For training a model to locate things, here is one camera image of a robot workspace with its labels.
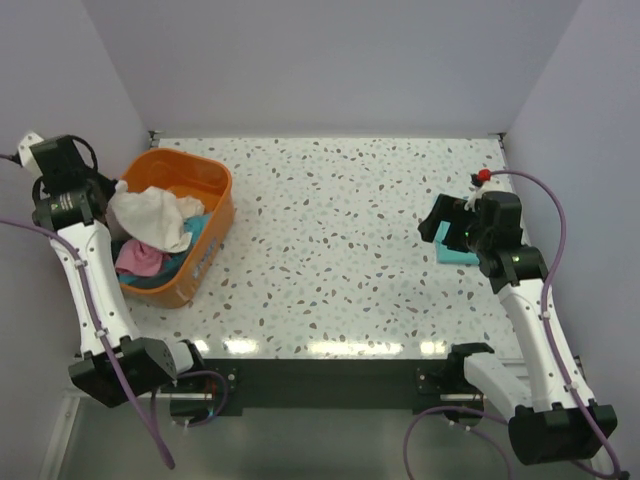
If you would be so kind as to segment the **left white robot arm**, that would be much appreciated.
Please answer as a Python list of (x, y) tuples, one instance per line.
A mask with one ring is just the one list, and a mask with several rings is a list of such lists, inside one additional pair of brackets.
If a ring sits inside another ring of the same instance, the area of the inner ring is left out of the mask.
[(32, 214), (50, 239), (68, 280), (81, 333), (81, 358), (71, 365), (74, 386), (113, 408), (170, 382), (200, 390), (207, 368), (188, 340), (168, 344), (144, 337), (131, 318), (113, 265), (104, 223), (115, 181), (85, 163), (75, 135), (25, 135), (22, 166), (35, 177)]

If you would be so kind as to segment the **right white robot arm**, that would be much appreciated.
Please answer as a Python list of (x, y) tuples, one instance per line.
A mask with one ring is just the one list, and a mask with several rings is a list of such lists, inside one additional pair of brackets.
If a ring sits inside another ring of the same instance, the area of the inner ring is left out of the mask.
[(448, 386), (473, 387), (497, 408), (511, 447), (524, 465), (592, 459), (617, 426), (615, 411), (601, 405), (569, 349), (551, 294), (541, 252), (524, 243), (517, 195), (489, 191), (467, 201), (441, 194), (418, 230), (432, 243), (442, 223), (454, 251), (471, 252), (513, 325), (529, 381), (518, 380), (484, 345), (452, 348)]

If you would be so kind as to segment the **white t shirt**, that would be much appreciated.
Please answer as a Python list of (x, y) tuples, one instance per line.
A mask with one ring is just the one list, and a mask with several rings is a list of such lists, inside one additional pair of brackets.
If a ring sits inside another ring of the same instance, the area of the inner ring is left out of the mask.
[(107, 205), (106, 222), (114, 240), (134, 239), (165, 253), (181, 253), (192, 239), (184, 222), (204, 211), (204, 204), (192, 196), (177, 197), (153, 186), (130, 192), (128, 183), (119, 180)]

